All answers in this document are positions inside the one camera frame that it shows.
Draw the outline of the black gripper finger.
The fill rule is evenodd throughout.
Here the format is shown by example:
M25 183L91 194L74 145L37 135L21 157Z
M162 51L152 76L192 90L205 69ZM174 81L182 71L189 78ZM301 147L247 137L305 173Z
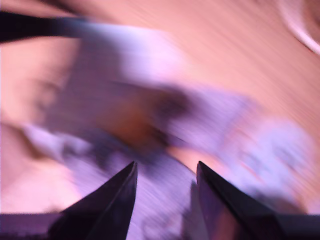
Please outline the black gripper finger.
M84 23L77 17L38 17L18 13L0 13L0 42L9 43L36 37L78 36L77 28Z
M199 202L211 240L283 240L275 213L225 180L203 162L197 164Z
M51 240L124 240L136 199L138 166L131 162L98 189L62 211Z

